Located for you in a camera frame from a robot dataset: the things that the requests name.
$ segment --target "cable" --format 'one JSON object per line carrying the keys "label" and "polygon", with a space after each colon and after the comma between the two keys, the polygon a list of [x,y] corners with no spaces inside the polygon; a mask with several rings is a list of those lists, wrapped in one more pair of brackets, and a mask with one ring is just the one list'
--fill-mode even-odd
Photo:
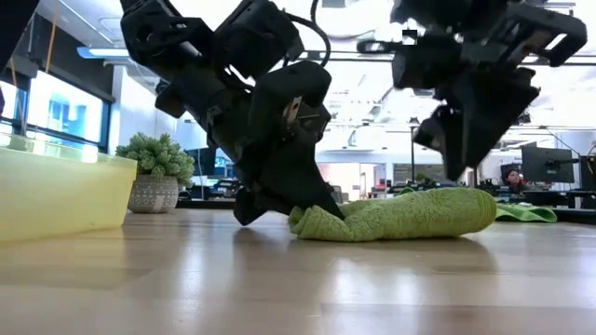
{"label": "cable", "polygon": [[[292,22],[304,25],[304,27],[309,28],[313,32],[317,33],[317,35],[323,40],[323,43],[325,44],[325,56],[323,57],[320,66],[325,67],[332,56],[332,42],[329,40],[329,36],[317,25],[317,7],[318,0],[313,0],[310,6],[310,20],[295,16],[290,13],[286,13],[286,15]],[[285,57],[283,60],[283,66],[286,67],[289,63],[290,59]]]}
{"label": "cable", "polygon": [[52,20],[52,32],[49,35],[49,47],[47,48],[46,57],[46,74],[49,74],[49,64],[52,61],[52,53],[54,50],[54,39],[56,38],[56,28],[58,28],[58,18],[60,17],[60,0],[54,0],[54,20]]}

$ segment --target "computer monitor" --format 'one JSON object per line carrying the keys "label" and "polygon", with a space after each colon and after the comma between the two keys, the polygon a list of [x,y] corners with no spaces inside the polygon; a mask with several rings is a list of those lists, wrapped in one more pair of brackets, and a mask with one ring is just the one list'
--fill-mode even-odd
{"label": "computer monitor", "polygon": [[193,176],[215,175],[215,150],[211,148],[185,150],[186,154],[195,158]]}
{"label": "computer monitor", "polygon": [[571,150],[536,147],[521,148],[521,168],[527,181],[575,182]]}
{"label": "computer monitor", "polygon": [[236,177],[236,168],[234,167],[234,165],[228,164],[225,167],[225,170],[226,170],[225,177],[227,177],[227,178],[235,178]]}
{"label": "computer monitor", "polygon": [[198,153],[198,164],[200,164],[203,176],[213,176],[215,173],[215,148],[203,148]]}
{"label": "computer monitor", "polygon": [[193,164],[193,168],[195,168],[195,172],[193,172],[193,176],[200,176],[200,170],[198,168],[198,149],[194,149],[194,150],[184,150],[184,152],[186,154],[188,154],[189,156],[193,157],[193,159],[195,159],[195,163]]}

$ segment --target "potted plant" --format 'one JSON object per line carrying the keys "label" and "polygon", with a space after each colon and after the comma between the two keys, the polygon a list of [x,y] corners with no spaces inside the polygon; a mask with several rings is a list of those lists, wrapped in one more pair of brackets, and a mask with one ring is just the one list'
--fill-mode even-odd
{"label": "potted plant", "polygon": [[129,145],[118,146],[115,154],[139,162],[129,199],[129,209],[134,213],[168,212],[176,207],[180,187],[192,186],[195,159],[168,134],[154,139],[138,133]]}

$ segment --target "succulent plant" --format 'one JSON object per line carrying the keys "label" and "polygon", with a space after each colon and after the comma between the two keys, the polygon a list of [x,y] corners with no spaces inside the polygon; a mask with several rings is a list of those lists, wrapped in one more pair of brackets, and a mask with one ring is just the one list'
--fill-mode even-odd
{"label": "succulent plant", "polygon": [[180,185],[193,185],[195,158],[186,154],[169,134],[155,139],[138,133],[130,139],[129,145],[118,146],[115,154],[138,161],[139,174],[176,177]]}

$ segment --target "wooden floor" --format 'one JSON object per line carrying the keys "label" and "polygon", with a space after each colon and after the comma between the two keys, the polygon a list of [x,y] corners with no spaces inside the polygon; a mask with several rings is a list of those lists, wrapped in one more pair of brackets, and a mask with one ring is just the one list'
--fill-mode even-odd
{"label": "wooden floor", "polygon": [[130,215],[0,247],[2,335],[596,334],[596,230],[496,224],[453,240],[297,241],[282,217]]}

